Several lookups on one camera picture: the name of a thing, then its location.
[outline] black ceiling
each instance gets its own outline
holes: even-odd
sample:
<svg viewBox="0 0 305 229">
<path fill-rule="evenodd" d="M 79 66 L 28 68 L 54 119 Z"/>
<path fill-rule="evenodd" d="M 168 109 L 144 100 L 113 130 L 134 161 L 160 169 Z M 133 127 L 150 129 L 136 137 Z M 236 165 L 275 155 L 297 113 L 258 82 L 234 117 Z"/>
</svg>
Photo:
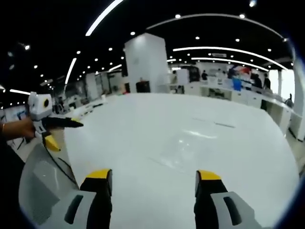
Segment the black ceiling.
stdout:
<svg viewBox="0 0 305 229">
<path fill-rule="evenodd" d="M 11 0 L 1 8 L 4 49 L 1 51 L 0 84 L 7 89 L 41 91 L 45 79 L 57 79 L 67 74 L 74 57 L 77 62 L 69 82 L 82 71 L 106 70 L 122 63 L 124 44 L 132 38 L 130 32 L 139 35 L 149 32 L 165 38 L 167 54 L 176 59 L 190 61 L 191 57 L 208 57 L 211 51 L 173 52 L 174 48 L 190 46 L 220 46 L 254 52 L 270 59 L 291 56 L 287 42 L 274 33 L 249 22 L 224 17 L 196 17 L 173 21 L 146 31 L 156 23 L 172 19 L 175 14 L 227 13 L 261 22 L 286 37 L 287 25 L 292 20 L 283 14 L 291 4 L 279 1 L 257 0 L 249 7 L 249 0 L 125 0 L 115 8 L 97 27 L 90 37 L 85 33 L 113 0 Z M 29 44 L 25 51 L 20 45 Z M 262 65 L 266 61 L 242 53 L 234 59 Z M 0 94 L 0 102 L 19 100 L 23 95 Z"/>
</svg>

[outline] blue object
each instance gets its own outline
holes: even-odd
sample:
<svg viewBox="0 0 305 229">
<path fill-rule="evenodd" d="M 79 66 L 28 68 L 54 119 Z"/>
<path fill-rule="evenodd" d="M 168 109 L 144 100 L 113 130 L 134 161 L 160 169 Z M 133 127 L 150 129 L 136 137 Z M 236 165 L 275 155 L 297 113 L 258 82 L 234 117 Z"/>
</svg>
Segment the blue object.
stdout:
<svg viewBox="0 0 305 229">
<path fill-rule="evenodd" d="M 233 78 L 233 88 L 235 91 L 242 90 L 242 81 L 240 79 Z"/>
</svg>

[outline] person's arm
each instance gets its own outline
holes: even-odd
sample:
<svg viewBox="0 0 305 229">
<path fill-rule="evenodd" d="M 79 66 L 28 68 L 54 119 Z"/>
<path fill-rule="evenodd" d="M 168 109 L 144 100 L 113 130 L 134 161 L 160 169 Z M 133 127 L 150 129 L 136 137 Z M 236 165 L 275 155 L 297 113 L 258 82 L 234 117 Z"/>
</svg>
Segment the person's arm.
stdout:
<svg viewBox="0 0 305 229">
<path fill-rule="evenodd" d="M 0 123 L 0 133 L 7 141 L 20 137 L 34 138 L 35 128 L 33 121 L 27 117 L 16 122 Z"/>
</svg>

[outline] black cable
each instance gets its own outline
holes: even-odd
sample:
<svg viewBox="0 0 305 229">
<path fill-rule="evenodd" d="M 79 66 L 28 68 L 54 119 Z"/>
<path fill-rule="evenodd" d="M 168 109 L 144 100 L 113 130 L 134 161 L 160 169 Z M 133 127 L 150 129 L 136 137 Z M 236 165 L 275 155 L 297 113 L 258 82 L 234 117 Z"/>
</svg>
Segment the black cable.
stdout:
<svg viewBox="0 0 305 229">
<path fill-rule="evenodd" d="M 51 155 L 51 153 L 49 152 L 49 150 L 47 149 L 47 147 L 44 146 L 44 148 L 45 148 L 46 151 L 48 152 L 48 154 L 49 154 L 50 158 L 52 159 L 52 161 L 53 161 L 53 162 L 56 164 L 56 166 L 59 168 L 59 170 L 60 170 L 61 172 L 63 172 L 64 175 L 66 175 L 66 177 L 67 177 L 73 184 L 75 184 L 76 186 L 78 186 L 77 183 L 76 183 L 76 181 L 75 181 L 74 179 L 72 179 L 71 177 L 69 177 L 69 175 L 68 175 L 68 174 L 58 165 L 58 163 L 57 163 L 57 162 L 55 161 L 55 159 L 52 157 L 52 155 Z M 62 160 L 62 159 L 61 159 L 61 161 L 63 161 L 69 168 L 71 168 L 70 165 L 68 165 L 67 162 L 65 162 L 65 161 Z"/>
</svg>

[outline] desk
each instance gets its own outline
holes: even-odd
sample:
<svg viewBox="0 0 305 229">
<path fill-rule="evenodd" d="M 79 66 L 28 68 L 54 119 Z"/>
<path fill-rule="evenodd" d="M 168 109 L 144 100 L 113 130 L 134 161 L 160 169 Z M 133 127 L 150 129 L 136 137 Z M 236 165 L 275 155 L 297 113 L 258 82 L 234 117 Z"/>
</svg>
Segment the desk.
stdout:
<svg viewBox="0 0 305 229">
<path fill-rule="evenodd" d="M 247 106 L 252 106 L 258 109 L 261 108 L 262 101 L 266 101 L 268 114 L 272 117 L 275 123 L 278 124 L 283 134 L 286 134 L 289 127 L 291 115 L 294 113 L 294 111 L 286 104 L 281 103 L 274 98 L 245 89 L 242 89 L 241 91 L 235 91 L 230 86 L 225 85 L 209 85 L 204 84 L 203 82 L 192 82 L 184 85 L 185 94 L 190 95 L 210 97 L 210 89 L 222 92 L 224 99 L 226 100 Z"/>
<path fill-rule="evenodd" d="M 222 177 L 274 226 L 299 177 L 291 149 L 267 113 L 229 101 L 179 94 L 129 94 L 65 129 L 80 185 L 113 169 L 111 228 L 194 229 L 195 172 Z"/>
</svg>

